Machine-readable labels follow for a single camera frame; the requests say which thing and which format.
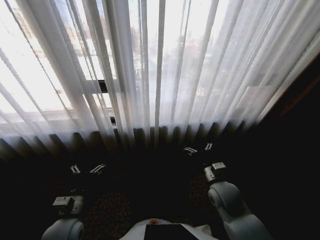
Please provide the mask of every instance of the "sheer white curtain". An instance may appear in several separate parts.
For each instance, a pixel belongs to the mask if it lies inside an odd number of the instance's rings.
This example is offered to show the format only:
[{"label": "sheer white curtain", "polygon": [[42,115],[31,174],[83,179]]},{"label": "sheer white curtain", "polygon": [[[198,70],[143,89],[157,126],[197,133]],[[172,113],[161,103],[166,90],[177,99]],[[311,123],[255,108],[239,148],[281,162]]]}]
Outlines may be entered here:
[{"label": "sheer white curtain", "polygon": [[320,52],[319,12],[318,0],[1,1],[0,158],[72,152],[75,133],[113,150],[248,128]]}]

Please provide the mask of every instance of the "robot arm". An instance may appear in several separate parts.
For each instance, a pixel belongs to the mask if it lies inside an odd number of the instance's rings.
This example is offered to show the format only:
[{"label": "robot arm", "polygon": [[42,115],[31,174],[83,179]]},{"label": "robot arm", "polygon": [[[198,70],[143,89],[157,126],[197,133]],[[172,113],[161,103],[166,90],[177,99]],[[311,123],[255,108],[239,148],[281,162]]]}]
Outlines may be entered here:
[{"label": "robot arm", "polygon": [[251,213],[241,198],[239,189],[227,181],[219,181],[219,171],[226,166],[214,163],[204,169],[210,182],[209,198],[223,220],[230,240],[272,240],[263,223]]},{"label": "robot arm", "polygon": [[84,224],[77,218],[62,218],[51,225],[41,240],[81,240]]}]

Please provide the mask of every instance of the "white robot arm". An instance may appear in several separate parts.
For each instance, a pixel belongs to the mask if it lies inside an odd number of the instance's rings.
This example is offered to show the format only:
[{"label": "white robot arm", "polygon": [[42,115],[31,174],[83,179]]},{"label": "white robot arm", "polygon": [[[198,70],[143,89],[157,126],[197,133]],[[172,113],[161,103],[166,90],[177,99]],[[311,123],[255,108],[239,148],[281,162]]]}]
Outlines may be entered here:
[{"label": "white robot arm", "polygon": [[223,220],[230,240],[272,240],[263,223],[251,213],[241,198],[239,189],[227,181],[219,181],[217,175],[226,166],[214,163],[204,169],[209,181],[209,198]]}]

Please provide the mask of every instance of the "patterned carpet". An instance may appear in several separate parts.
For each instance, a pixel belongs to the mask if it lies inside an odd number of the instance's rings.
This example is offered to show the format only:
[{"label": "patterned carpet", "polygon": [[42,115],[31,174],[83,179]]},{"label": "patterned carpet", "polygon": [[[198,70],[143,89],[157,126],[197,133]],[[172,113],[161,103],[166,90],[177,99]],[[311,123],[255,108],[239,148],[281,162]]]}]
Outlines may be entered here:
[{"label": "patterned carpet", "polygon": [[[124,179],[130,179],[132,176],[116,173],[113,177],[126,182]],[[209,224],[215,237],[221,240],[228,239],[222,221],[208,198],[208,185],[204,176],[202,174],[193,176],[185,189],[187,190],[186,198],[183,202],[180,202],[182,209],[178,211],[175,209],[177,207],[174,205],[175,201],[173,201],[173,205],[163,203],[166,204],[166,211],[163,215],[156,214],[161,199],[160,201],[154,201],[153,205],[152,200],[143,199],[145,195],[131,194],[124,188],[121,192],[103,193],[92,201],[85,214],[83,240],[117,240],[123,237],[136,222],[158,217],[172,223],[184,223],[194,227]],[[172,192],[170,193],[170,198],[179,198]],[[143,203],[136,205],[135,202],[137,201]],[[145,207],[149,212],[141,208],[146,202],[150,203]]]}]

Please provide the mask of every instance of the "curtain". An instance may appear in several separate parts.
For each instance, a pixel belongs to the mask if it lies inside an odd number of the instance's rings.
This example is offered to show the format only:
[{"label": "curtain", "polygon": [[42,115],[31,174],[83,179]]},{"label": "curtain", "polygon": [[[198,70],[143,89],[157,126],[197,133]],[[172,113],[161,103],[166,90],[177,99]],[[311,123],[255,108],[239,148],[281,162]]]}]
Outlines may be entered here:
[{"label": "curtain", "polygon": [[320,52],[319,12],[318,0],[3,0],[0,158],[248,129]]}]

